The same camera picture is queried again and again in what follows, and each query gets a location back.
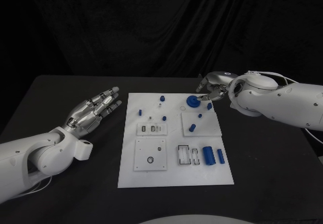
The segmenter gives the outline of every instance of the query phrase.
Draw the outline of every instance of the black table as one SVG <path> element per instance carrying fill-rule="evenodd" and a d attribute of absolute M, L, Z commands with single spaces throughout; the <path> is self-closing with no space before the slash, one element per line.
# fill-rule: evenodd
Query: black table
<path fill-rule="evenodd" d="M 183 214 L 251 222 L 323 218 L 323 166 L 302 130 L 265 117 L 244 116 L 229 108 L 228 99 L 214 107 L 235 185 L 117 188 L 128 92 L 192 93 L 199 82 L 198 78 L 36 78 L 2 143 L 61 126 L 75 105 L 114 86 L 123 105 L 84 137 L 94 144 L 90 160 L 75 160 L 45 190 L 0 205 L 0 223 L 136 224 Z"/>

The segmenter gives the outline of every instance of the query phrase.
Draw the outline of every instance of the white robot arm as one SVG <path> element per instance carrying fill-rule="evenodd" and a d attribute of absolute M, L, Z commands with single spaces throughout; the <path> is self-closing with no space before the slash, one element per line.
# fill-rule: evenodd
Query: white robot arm
<path fill-rule="evenodd" d="M 198 92 L 206 84 L 212 93 L 198 100 L 219 100 L 228 94 L 231 108 L 242 114 L 252 117 L 264 115 L 291 126 L 323 131 L 323 86 L 294 81 L 278 86 L 273 78 L 255 71 L 241 76 L 228 72 L 209 73 Z"/>
<path fill-rule="evenodd" d="M 92 132 L 101 119 L 120 106 L 121 101 L 108 106 L 118 96 L 117 91 L 114 87 L 85 100 L 71 111 L 64 126 L 49 133 L 0 144 L 0 203 L 59 174 L 74 158 L 90 158 L 92 144 L 79 138 Z M 38 168 L 32 173 L 28 160 Z"/>

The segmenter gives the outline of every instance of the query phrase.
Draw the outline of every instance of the blue object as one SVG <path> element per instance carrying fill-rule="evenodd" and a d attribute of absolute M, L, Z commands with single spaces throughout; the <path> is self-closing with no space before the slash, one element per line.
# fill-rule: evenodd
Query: blue object
<path fill-rule="evenodd" d="M 219 155 L 221 164 L 225 164 L 225 162 L 224 162 L 224 154 L 222 154 L 222 150 L 221 149 L 218 149 L 218 155 Z"/>
<path fill-rule="evenodd" d="M 192 125 L 190 125 L 190 129 L 189 129 L 189 130 L 190 130 L 190 132 L 193 132 L 195 128 L 196 128 L 196 125 L 195 125 L 195 124 L 192 124 Z"/>
<path fill-rule="evenodd" d="M 208 103 L 208 110 L 212 108 L 212 103 Z"/>
<path fill-rule="evenodd" d="M 203 148 L 203 157 L 205 157 L 205 163 L 206 165 L 214 165 L 215 164 L 215 157 L 214 157 L 214 150 L 211 146 L 206 146 Z"/>
<path fill-rule="evenodd" d="M 186 103 L 190 107 L 198 107 L 201 105 L 201 101 L 196 96 L 189 96 L 186 99 Z"/>

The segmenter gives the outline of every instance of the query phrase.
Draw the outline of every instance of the white board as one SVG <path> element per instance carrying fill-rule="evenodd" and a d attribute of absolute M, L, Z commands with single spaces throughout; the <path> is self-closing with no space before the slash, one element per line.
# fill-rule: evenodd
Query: white board
<path fill-rule="evenodd" d="M 216 113 L 183 112 L 182 123 L 183 123 L 183 136 L 189 137 L 222 136 Z M 192 124 L 196 125 L 193 132 L 190 132 L 189 130 Z"/>
<path fill-rule="evenodd" d="M 167 187 L 234 184 L 229 161 L 225 153 L 222 137 L 185 137 L 182 127 L 182 112 L 215 113 L 208 110 L 209 101 L 192 108 L 186 104 L 186 93 L 130 93 L 123 138 L 123 152 L 120 165 L 118 188 Z M 167 135 L 139 136 L 139 123 L 162 123 L 167 117 Z M 137 139 L 166 139 L 167 170 L 134 171 L 134 152 Z M 179 165 L 179 145 L 189 145 L 189 149 L 199 150 L 199 165 Z M 205 164 L 202 148 L 212 146 L 216 164 Z M 219 163 L 216 149 L 222 149 L 225 164 Z"/>

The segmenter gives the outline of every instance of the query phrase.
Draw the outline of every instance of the rectangular slot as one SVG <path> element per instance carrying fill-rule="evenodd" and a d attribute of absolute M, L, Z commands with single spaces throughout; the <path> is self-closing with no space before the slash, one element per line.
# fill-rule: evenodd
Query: rectangular slot
<path fill-rule="evenodd" d="M 193 157 L 193 165 L 199 165 L 201 159 L 199 159 L 199 151 L 196 148 L 192 149 L 192 157 Z"/>
<path fill-rule="evenodd" d="M 192 164 L 189 146 L 179 146 L 179 163 L 180 163 L 180 165 Z"/>
<path fill-rule="evenodd" d="M 167 135 L 166 123 L 139 123 L 137 135 Z"/>

